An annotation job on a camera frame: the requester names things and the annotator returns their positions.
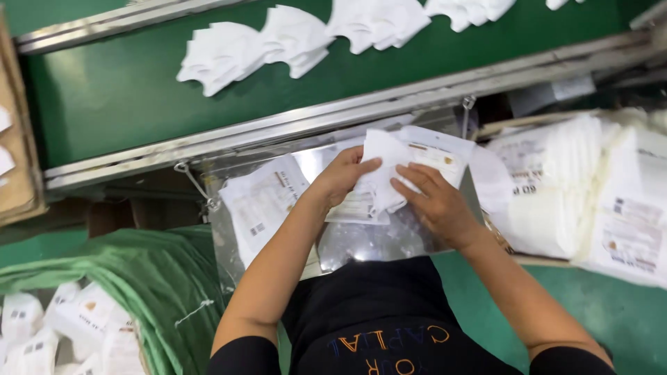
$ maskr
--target person's left hand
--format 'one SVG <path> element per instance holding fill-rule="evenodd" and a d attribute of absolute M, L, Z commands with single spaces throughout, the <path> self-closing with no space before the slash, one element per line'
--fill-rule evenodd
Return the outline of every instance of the person's left hand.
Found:
<path fill-rule="evenodd" d="M 382 160 L 378 157 L 360 163 L 362 156 L 364 156 L 363 146 L 344 149 L 315 178 L 308 190 L 323 199 L 329 210 L 343 203 L 345 196 L 352 191 L 359 177 L 376 170 L 382 164 Z"/>

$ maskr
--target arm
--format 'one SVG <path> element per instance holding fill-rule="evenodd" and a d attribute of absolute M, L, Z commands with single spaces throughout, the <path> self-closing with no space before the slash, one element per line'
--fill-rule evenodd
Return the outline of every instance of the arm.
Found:
<path fill-rule="evenodd" d="M 329 209 L 343 202 L 362 174 L 381 164 L 378 159 L 359 163 L 363 152 L 363 146 L 343 150 L 303 193 L 255 257 L 220 320 L 212 356 L 226 343 L 244 336 L 261 336 L 277 345 L 278 321 Z"/>
<path fill-rule="evenodd" d="M 612 365 L 586 330 L 474 219 L 461 193 L 438 170 L 412 163 L 396 169 L 423 193 L 396 179 L 393 187 L 413 204 L 424 225 L 467 259 L 527 347 L 531 360 L 548 348 L 571 346 Z"/>

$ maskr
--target qr code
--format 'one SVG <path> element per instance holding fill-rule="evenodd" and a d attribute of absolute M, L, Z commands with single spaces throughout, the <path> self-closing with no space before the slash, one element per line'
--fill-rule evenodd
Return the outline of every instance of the qr code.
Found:
<path fill-rule="evenodd" d="M 265 229 L 265 228 L 264 228 L 264 224 L 263 224 L 263 223 L 259 223 L 256 227 L 254 227 L 254 228 L 250 228 L 250 233 L 251 233 L 253 236 L 256 236 L 258 233 L 260 233 L 260 232 L 263 231 L 264 229 Z"/>

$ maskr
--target black t-shirt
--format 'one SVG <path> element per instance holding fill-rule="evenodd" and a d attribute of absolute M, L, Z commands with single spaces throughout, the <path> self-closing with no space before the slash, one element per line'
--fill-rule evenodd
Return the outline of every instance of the black t-shirt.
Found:
<path fill-rule="evenodd" d="M 290 374 L 521 374 L 458 325 L 428 257 L 348 264 L 305 280 L 282 318 Z M 248 336 L 223 346 L 208 375 L 280 374 L 276 347 Z M 540 353 L 531 375 L 614 371 L 595 355 L 559 347 Z"/>

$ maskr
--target person's right hand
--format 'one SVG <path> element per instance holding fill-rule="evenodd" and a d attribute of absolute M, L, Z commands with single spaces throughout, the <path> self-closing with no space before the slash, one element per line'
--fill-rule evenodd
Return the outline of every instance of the person's right hand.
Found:
<path fill-rule="evenodd" d="M 461 193 L 447 182 L 440 171 L 422 164 L 396 166 L 396 171 L 417 186 L 419 194 L 395 178 L 391 183 L 417 211 L 423 225 L 447 245 L 465 250 L 480 236 L 488 233 L 478 223 Z"/>

